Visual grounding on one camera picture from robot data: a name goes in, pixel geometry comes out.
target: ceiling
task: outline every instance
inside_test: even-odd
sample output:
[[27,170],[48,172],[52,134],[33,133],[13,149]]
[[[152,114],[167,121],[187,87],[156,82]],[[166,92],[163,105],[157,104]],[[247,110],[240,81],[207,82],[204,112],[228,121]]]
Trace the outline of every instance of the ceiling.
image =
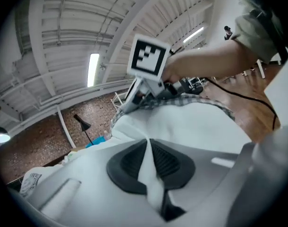
[[[0,34],[0,126],[15,135],[74,104],[128,88],[136,33],[173,50],[203,46],[213,0],[23,0]],[[183,40],[197,29],[204,30]],[[99,53],[95,85],[89,57]]]

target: brick wall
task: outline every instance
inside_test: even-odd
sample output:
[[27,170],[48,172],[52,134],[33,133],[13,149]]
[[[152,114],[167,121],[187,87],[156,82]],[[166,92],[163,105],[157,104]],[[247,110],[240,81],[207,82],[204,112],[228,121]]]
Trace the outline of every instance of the brick wall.
[[[73,118],[78,114],[91,124],[87,130],[91,139],[109,131],[110,120],[116,113],[110,99],[114,94],[97,97],[62,111],[62,115],[77,147],[89,143],[80,124]],[[6,183],[13,181],[35,166],[43,166],[71,149],[58,115],[49,116],[27,128],[0,147],[0,174]]]

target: checkered fabric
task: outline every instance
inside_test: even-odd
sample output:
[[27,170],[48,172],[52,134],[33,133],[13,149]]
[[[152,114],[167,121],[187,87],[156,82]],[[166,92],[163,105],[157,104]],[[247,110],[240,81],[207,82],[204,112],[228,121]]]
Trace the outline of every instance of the checkered fabric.
[[[162,100],[162,99],[152,99],[149,101],[143,101],[142,104],[138,107],[138,109],[154,109],[156,107],[161,107],[165,105],[175,105],[175,106],[185,106],[191,103],[202,103],[202,104],[211,104],[220,108],[224,113],[229,116],[232,120],[235,120],[233,112],[228,109],[224,104],[219,101],[211,100],[208,98],[203,98],[199,95],[192,95],[192,94],[182,94],[181,96],[173,99]],[[123,116],[125,113],[119,108],[116,115],[110,122],[110,132],[116,122]]]

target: ceiling light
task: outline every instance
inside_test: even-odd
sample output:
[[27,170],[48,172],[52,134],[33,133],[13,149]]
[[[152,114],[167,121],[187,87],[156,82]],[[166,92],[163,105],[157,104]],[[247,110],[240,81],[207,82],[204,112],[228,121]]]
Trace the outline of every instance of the ceiling light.
[[99,59],[99,54],[91,54],[91,57],[89,59],[89,64],[88,64],[87,87],[93,86],[98,59]]
[[10,138],[11,137],[8,135],[8,132],[4,128],[0,127],[0,143],[7,142],[10,140]]
[[200,29],[198,29],[197,31],[195,31],[192,35],[190,35],[187,39],[185,39],[183,41],[183,43],[187,42],[188,40],[190,40],[193,36],[195,36],[196,34],[198,34],[199,32],[201,32],[204,29],[204,27],[201,27]]

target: black rubber pad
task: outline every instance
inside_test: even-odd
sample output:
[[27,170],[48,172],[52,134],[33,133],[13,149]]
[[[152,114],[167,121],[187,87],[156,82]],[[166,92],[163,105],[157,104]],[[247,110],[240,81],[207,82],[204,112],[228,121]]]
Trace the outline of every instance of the black rubber pad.
[[147,140],[142,140],[115,154],[107,163],[108,176],[115,185],[125,192],[147,194],[146,185],[137,180],[146,145]]
[[150,140],[153,160],[165,190],[184,187],[195,173],[193,160],[156,140]]

